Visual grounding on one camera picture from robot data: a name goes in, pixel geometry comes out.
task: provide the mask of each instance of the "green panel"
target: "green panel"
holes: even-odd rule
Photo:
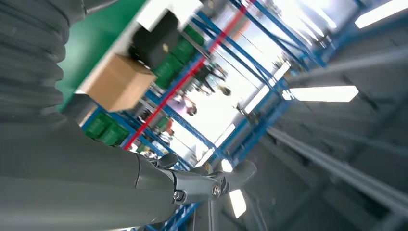
[[[125,29],[146,0],[120,0],[72,26],[66,59],[59,65],[64,79],[57,89],[64,94],[63,109],[96,63]]]

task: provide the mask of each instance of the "fluorescent light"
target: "fluorescent light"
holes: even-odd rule
[[[305,31],[307,34],[309,34],[314,40],[318,41],[318,38],[316,35],[305,25],[305,23],[302,22],[298,17],[295,16],[296,14],[293,13],[291,15],[282,15],[282,21],[289,25],[294,31],[296,31],[300,36],[302,36],[304,39],[305,36],[302,35],[302,33],[299,32],[299,30]]]
[[[243,198],[241,190],[237,189],[229,193],[229,198],[231,200],[232,209],[234,210],[234,215],[239,218],[246,211],[246,203]]]
[[[320,17],[322,17],[329,24],[331,28],[336,28],[336,23],[319,7],[313,8]]]
[[[218,140],[214,143],[216,147],[219,147],[227,138],[230,136],[230,134],[235,130],[235,125],[231,124],[223,133],[222,135],[218,138]]]
[[[408,0],[392,0],[382,6],[361,15],[355,22],[358,28],[373,24],[390,15],[408,8]]]
[[[203,166],[203,164],[213,155],[213,153],[214,153],[214,148],[208,150],[205,153],[205,155],[201,158],[201,160],[194,167]]]
[[[306,15],[304,15],[304,14],[299,14],[299,18],[303,21],[303,22],[305,22],[306,24],[308,24],[314,31],[316,31],[316,33],[318,33],[320,36],[324,36],[324,34],[323,34],[323,31],[321,31],[320,30],[320,28],[316,25],[316,24],[314,24],[313,22],[312,22],[312,20],[310,20]]]
[[[355,86],[333,86],[292,88],[290,93],[301,101],[350,102],[358,94],[358,90]],[[284,92],[282,95],[286,100],[289,100],[288,92]]]
[[[221,167],[224,172],[232,172],[232,165],[227,159],[221,160]]]
[[[275,74],[273,75],[275,77],[275,79],[277,81],[279,81],[280,78],[283,77],[283,75],[289,70],[289,68],[291,67],[291,64],[286,61],[280,68],[279,70],[277,70],[275,72]],[[275,82],[273,81],[273,79],[269,80],[269,84],[271,86],[275,85]],[[261,88],[261,90],[259,90],[258,94],[256,94],[256,96],[249,102],[249,104],[245,107],[245,112],[246,113],[250,113],[257,105],[259,102],[261,102],[261,100],[267,95],[267,93],[269,92],[269,88],[268,86],[263,86]]]
[[[224,172],[232,172],[232,165],[228,160],[223,159],[221,161],[221,166]],[[239,218],[246,211],[246,203],[243,194],[241,190],[238,189],[230,192],[229,196],[234,215],[236,218]]]

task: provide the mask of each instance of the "person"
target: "person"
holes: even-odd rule
[[[195,114],[197,114],[197,106],[191,99],[189,99],[185,95],[182,96],[180,100],[176,100],[173,98],[167,101],[167,105],[180,115],[187,113],[190,116],[194,116]]]
[[[219,89],[225,96],[231,95],[231,89],[227,86],[226,71],[222,70],[217,64],[208,64],[201,68],[194,78],[198,81],[196,89],[204,92],[207,95],[215,93],[215,89]],[[210,90],[210,92],[203,89],[203,86]]]

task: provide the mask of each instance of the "metal rail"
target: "metal rail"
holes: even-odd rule
[[[313,148],[288,134],[275,128],[269,129],[269,134],[285,143],[300,154],[309,158],[320,167],[344,180],[353,187],[371,196],[379,203],[389,207],[392,211],[408,218],[408,195],[351,167],[349,164]]]

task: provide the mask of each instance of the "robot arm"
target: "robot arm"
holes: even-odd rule
[[[69,27],[113,2],[1,0],[0,230],[101,231],[157,223],[177,204],[216,199],[243,182],[236,174],[157,168],[138,154],[88,139],[56,111],[62,94],[55,83],[63,77],[57,63],[65,57]],[[201,181],[199,190],[192,187]]]

